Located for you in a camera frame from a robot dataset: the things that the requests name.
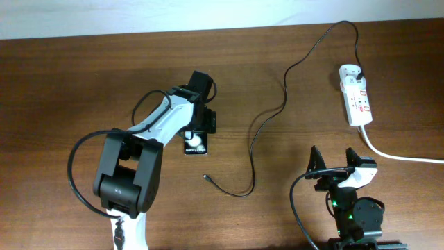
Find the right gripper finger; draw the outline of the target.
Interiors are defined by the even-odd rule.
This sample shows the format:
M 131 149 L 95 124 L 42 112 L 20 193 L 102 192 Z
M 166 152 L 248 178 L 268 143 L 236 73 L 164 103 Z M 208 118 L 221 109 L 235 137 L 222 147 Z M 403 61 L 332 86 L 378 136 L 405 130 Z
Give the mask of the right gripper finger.
M 351 148 L 345 150 L 348 167 L 358 167 L 360 165 L 360 156 Z
M 323 157 L 316 147 L 316 145 L 311 147 L 310 151 L 310 157 L 309 157 L 309 163 L 307 166 L 307 173 L 312 173 L 320 170 L 327 169 L 325 161 L 323 160 Z

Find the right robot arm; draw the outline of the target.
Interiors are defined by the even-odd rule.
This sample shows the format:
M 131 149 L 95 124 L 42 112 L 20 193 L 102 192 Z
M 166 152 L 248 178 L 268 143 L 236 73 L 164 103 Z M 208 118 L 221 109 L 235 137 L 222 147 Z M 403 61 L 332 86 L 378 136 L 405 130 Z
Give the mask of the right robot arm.
M 345 151 L 345 167 L 327 168 L 313 146 L 310 151 L 306 179 L 314 179 L 317 192 L 327 193 L 329 213 L 333 216 L 337 238 L 330 238 L 330 249 L 407 249 L 400 242 L 378 242 L 382 236 L 385 205 L 372 197 L 359 197 L 357 190 L 368 185 L 377 173 L 377 163 L 359 156 L 353 149 Z

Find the black smartphone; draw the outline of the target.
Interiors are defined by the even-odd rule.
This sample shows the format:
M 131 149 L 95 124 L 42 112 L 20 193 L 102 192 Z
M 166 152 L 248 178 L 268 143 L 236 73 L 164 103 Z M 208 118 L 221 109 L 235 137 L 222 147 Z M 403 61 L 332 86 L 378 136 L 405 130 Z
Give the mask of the black smartphone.
M 185 155 L 206 155 L 208 152 L 207 133 L 185 132 Z

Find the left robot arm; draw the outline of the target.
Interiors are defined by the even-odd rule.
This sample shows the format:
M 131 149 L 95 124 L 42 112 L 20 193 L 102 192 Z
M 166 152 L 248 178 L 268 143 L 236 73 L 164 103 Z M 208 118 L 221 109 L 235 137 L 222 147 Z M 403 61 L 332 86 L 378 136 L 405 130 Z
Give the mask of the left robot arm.
M 204 154 L 216 113 L 207 107 L 214 80 L 194 71 L 189 82 L 163 91 L 162 102 L 140 123 L 111 130 L 93 183 L 112 224 L 115 249 L 147 249 L 146 214 L 160 185 L 165 146 L 181 135 L 185 152 Z

